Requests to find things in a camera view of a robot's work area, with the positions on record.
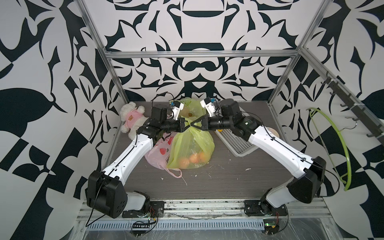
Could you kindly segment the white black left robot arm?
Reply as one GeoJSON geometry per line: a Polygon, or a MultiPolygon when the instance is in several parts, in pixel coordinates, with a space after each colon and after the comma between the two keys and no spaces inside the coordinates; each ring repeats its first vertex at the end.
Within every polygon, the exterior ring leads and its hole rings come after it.
{"type": "Polygon", "coordinates": [[[183,104],[152,108],[151,117],[138,128],[136,136],[123,153],[102,171],[93,171],[86,189],[87,206],[113,219],[124,211],[141,211],[147,196],[128,193],[125,184],[140,160],[163,137],[164,133],[182,133],[188,127],[179,117],[183,104]]]}

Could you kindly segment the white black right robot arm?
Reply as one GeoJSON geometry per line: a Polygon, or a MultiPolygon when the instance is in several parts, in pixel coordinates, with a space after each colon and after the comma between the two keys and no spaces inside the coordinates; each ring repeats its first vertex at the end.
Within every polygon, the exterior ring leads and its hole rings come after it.
{"type": "Polygon", "coordinates": [[[259,202],[262,214],[267,215],[293,201],[311,203],[324,182],[326,161],[296,150],[268,130],[257,115],[242,112],[233,99],[223,100],[217,105],[214,102],[210,98],[200,102],[207,114],[193,121],[192,127],[202,131],[229,129],[235,136],[269,154],[292,175],[290,181],[263,195],[259,202]]]}

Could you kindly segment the red peach basket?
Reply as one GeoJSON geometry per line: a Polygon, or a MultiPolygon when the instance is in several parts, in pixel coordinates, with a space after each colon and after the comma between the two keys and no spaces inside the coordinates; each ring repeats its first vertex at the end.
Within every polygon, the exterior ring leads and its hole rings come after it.
{"type": "Polygon", "coordinates": [[[190,161],[187,158],[183,158],[179,160],[179,168],[180,169],[188,169],[190,165],[190,161]]]}
{"type": "Polygon", "coordinates": [[[189,161],[192,163],[192,164],[198,164],[200,162],[200,155],[199,154],[192,154],[190,157],[189,157],[189,161]]]}

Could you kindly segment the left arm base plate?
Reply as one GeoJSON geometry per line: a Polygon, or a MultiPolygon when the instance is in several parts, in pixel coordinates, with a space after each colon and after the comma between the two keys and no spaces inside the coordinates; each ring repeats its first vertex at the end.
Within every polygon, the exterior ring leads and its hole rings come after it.
{"type": "Polygon", "coordinates": [[[140,210],[123,211],[122,218],[148,218],[162,217],[164,214],[164,201],[149,201],[140,210]]]}

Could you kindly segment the green avocado print plastic bag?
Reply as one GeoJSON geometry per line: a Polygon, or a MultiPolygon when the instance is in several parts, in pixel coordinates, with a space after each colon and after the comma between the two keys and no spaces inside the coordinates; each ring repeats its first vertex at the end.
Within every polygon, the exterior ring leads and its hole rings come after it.
{"type": "Polygon", "coordinates": [[[184,105],[179,114],[181,117],[197,119],[207,113],[206,109],[201,106],[199,100],[184,98],[179,100],[179,102],[184,105]]]}

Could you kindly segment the red peach basket front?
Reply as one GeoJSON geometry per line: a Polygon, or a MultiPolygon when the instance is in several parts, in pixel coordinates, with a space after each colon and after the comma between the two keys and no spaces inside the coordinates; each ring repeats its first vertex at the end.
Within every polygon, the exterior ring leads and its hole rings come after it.
{"type": "Polygon", "coordinates": [[[192,164],[198,164],[200,162],[200,155],[199,154],[192,154],[190,157],[189,157],[189,161],[192,163],[192,164]]]}

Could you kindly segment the red yellow peach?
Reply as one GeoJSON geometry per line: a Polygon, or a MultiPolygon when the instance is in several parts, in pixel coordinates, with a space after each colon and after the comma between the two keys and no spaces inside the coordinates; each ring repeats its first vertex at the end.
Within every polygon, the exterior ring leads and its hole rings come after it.
{"type": "Polygon", "coordinates": [[[200,159],[201,163],[205,163],[206,164],[206,163],[209,162],[210,157],[205,152],[200,152],[199,153],[199,159],[200,159]]]}

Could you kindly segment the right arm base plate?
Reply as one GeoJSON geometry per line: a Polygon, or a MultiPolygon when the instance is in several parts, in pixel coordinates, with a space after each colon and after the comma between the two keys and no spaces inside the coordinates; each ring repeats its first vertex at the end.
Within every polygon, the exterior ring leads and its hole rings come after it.
{"type": "Polygon", "coordinates": [[[274,208],[267,201],[245,200],[244,213],[247,216],[254,217],[280,217],[288,216],[288,210],[285,205],[274,208]]]}

